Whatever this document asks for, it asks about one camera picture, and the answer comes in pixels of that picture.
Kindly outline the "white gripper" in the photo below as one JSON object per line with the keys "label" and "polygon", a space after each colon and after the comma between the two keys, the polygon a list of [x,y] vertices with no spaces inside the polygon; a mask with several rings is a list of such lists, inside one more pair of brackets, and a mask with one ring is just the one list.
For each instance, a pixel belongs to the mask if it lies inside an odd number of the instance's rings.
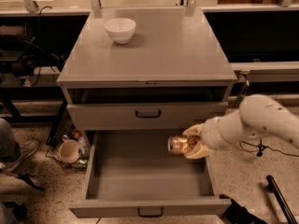
{"label": "white gripper", "polygon": [[207,157],[213,150],[225,150],[231,146],[221,135],[221,118],[208,119],[204,124],[195,124],[183,132],[186,136],[200,136],[204,144],[197,144],[194,149],[184,155],[186,159],[198,160]]}

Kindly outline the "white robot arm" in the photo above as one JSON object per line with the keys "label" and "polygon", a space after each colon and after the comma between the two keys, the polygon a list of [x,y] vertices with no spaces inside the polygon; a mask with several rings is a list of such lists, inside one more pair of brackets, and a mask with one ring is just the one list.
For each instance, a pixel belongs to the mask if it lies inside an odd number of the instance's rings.
{"label": "white robot arm", "polygon": [[195,124],[183,134],[200,137],[192,151],[184,155],[191,160],[204,158],[212,150],[225,150],[236,142],[267,135],[299,148],[299,118],[271,97],[254,94],[246,97],[236,111]]}

